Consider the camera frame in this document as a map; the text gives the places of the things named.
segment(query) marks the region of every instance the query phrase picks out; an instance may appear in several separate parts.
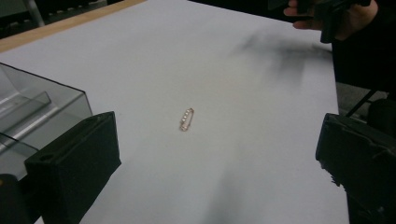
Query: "white surface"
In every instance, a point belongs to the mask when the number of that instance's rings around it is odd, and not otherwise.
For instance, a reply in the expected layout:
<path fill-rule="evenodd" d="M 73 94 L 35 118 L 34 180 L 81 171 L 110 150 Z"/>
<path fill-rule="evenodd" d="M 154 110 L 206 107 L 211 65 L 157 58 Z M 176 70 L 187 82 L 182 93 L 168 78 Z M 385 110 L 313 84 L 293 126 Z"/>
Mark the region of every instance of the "white surface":
<path fill-rule="evenodd" d="M 315 161 L 323 117 L 337 112 L 317 40 L 281 21 L 148 0 L 0 62 L 116 112 L 122 166 L 82 223 L 347 223 L 345 193 Z"/>

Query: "hand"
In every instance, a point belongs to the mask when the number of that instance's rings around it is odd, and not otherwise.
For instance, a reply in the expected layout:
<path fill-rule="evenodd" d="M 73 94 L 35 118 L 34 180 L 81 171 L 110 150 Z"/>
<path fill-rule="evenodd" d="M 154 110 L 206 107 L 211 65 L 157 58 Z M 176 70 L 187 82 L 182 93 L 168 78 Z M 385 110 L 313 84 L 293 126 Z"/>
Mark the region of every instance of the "hand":
<path fill-rule="evenodd" d="M 318 0 L 314 0 L 314 5 L 310 10 L 308 10 L 307 14 L 298 14 L 297 13 L 297 0 L 290 0 L 289 7 L 285 8 L 283 13 L 286 16 L 298 17 L 298 16 L 314 16 L 314 8 L 315 3 Z M 366 27 L 370 22 L 373 21 L 376 13 L 378 11 L 378 4 L 375 0 L 371 1 L 370 6 L 362 7 L 359 5 L 352 5 L 350 9 L 348 9 L 344 15 L 340 27 L 338 28 L 337 33 L 335 34 L 335 38 L 338 40 L 345 40 L 351 35 L 355 34 L 359 30 Z M 300 30 L 321 30 L 323 27 L 322 21 L 297 21 L 293 24 L 294 28 Z"/>

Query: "clear plastic box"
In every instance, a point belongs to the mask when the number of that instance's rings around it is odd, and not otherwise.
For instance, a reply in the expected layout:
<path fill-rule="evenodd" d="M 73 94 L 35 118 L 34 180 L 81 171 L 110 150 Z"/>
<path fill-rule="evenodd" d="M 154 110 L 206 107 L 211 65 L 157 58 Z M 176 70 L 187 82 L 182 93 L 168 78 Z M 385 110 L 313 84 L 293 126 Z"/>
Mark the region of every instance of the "clear plastic box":
<path fill-rule="evenodd" d="M 25 159 L 90 116 L 84 91 L 0 63 L 0 174 L 21 179 Z"/>

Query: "black block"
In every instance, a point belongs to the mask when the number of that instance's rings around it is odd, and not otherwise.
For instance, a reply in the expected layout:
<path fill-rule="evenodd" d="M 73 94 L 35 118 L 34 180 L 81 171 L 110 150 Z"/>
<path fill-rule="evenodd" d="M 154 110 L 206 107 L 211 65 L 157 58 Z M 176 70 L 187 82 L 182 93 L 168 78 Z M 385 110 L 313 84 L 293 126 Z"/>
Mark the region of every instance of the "black block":
<path fill-rule="evenodd" d="M 0 223 L 31 223 L 18 180 L 13 175 L 0 175 Z"/>
<path fill-rule="evenodd" d="M 327 114 L 316 158 L 373 223 L 396 223 L 396 139 L 354 119 Z"/>
<path fill-rule="evenodd" d="M 79 223 L 120 166 L 114 113 L 84 119 L 25 166 L 44 222 Z"/>

